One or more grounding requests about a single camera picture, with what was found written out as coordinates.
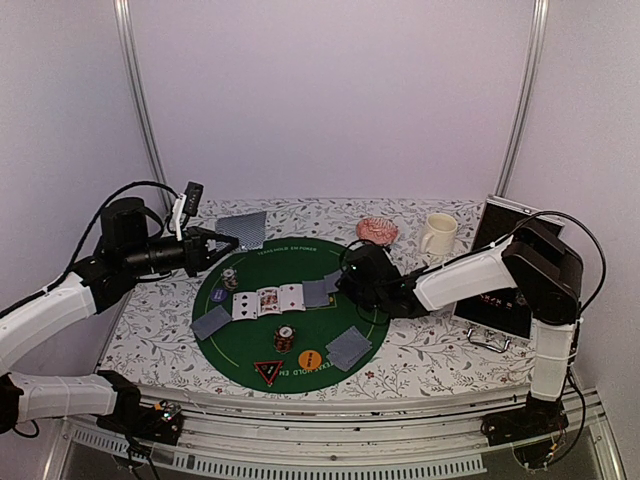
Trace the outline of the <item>white chip stack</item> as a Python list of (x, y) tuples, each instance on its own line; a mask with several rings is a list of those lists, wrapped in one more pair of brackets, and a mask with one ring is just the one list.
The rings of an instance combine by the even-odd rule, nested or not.
[(221, 282), (227, 291), (235, 291), (239, 285), (237, 270), (233, 267), (224, 269), (221, 272)]

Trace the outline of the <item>blue round blind button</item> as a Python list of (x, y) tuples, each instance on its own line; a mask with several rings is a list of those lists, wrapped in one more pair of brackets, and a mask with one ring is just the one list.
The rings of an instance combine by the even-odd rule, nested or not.
[(228, 298), (229, 292), (222, 287), (217, 287), (211, 290), (209, 299), (214, 303), (224, 302)]

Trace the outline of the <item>blue dealt card player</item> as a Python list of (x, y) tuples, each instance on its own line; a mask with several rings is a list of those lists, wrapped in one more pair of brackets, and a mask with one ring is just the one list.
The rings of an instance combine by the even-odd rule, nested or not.
[(191, 330), (198, 340), (203, 341), (229, 324), (231, 321), (231, 314), (223, 306), (218, 305), (214, 309), (194, 320), (191, 324)]

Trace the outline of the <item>blue patterned dealt card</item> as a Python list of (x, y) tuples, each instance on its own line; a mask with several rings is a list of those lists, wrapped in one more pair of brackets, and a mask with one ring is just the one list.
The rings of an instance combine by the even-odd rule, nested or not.
[(372, 348), (369, 342), (366, 343), (343, 343), (329, 351), (328, 359), (333, 366), (342, 372), (352, 369), (355, 364)]

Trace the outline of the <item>orange round blind button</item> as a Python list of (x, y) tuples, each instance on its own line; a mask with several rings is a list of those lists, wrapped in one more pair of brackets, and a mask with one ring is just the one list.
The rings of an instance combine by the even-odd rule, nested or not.
[(317, 370), (323, 363), (322, 355), (316, 350), (305, 350), (298, 356), (298, 364), (304, 371)]

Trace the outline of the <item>red chip stack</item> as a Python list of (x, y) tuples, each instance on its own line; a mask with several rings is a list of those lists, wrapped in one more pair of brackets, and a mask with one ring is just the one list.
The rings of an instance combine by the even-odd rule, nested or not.
[(280, 326), (274, 333), (274, 348), (278, 353), (286, 354), (293, 348), (295, 329), (290, 325)]

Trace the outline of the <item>red black triangle token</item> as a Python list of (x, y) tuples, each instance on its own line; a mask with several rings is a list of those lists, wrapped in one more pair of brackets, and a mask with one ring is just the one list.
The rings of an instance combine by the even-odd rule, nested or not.
[(261, 376), (261, 378), (265, 381), (265, 383), (269, 386), (271, 386), (279, 376), (282, 366), (283, 361), (281, 360), (261, 361), (254, 363), (254, 368)]

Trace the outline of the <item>three of spades card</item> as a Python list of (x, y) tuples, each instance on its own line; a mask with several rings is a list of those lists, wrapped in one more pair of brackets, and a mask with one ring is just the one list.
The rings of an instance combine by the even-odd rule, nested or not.
[(238, 292), (233, 295), (232, 300), (232, 320), (256, 320), (257, 313), (257, 293)]

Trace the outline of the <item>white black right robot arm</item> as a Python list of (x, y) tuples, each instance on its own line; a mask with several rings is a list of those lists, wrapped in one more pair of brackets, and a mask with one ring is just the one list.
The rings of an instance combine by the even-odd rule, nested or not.
[(517, 427), (537, 436), (556, 417), (584, 311), (596, 299), (582, 296), (584, 262), (532, 214), (499, 239), (444, 264), (400, 274), (387, 251), (355, 241), (340, 256), (338, 291), (364, 311), (388, 318), (417, 318), (449, 304), (502, 289), (524, 297), (536, 325), (533, 400), (517, 415)]

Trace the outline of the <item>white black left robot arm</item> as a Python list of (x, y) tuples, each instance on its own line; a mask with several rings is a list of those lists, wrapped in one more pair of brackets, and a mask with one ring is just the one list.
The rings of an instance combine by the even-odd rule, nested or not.
[(203, 186), (191, 182), (174, 196), (170, 215), (161, 218), (127, 191), (154, 187), (156, 181), (131, 182), (112, 193), (90, 223), (101, 228), (93, 253), (76, 249), (52, 283), (1, 312), (1, 430), (8, 432), (40, 418), (91, 414), (103, 427), (144, 436), (170, 426), (175, 415), (141, 404), (140, 390), (122, 375), (100, 370), (83, 377), (20, 377), (14, 366), (34, 347), (67, 327), (119, 303), (137, 285), (165, 279), (182, 270), (194, 277), (239, 245), (235, 237), (191, 227)]

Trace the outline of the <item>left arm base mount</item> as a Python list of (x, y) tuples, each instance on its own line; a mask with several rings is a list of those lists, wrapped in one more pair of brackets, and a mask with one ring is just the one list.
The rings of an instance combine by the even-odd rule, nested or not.
[(110, 415), (98, 416), (96, 424), (99, 428), (126, 438), (176, 446), (182, 433), (184, 416), (179, 403), (161, 400), (153, 406), (130, 404), (118, 407)]

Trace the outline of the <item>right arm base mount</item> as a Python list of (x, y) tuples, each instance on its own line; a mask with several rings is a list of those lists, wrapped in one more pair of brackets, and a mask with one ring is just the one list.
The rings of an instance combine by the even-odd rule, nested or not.
[(544, 436), (545, 440), (513, 450), (518, 463), (539, 470), (549, 466), (564, 437), (569, 421), (561, 400), (546, 401), (528, 394), (525, 404), (511, 410), (482, 417), (480, 432), (490, 446), (531, 440)]

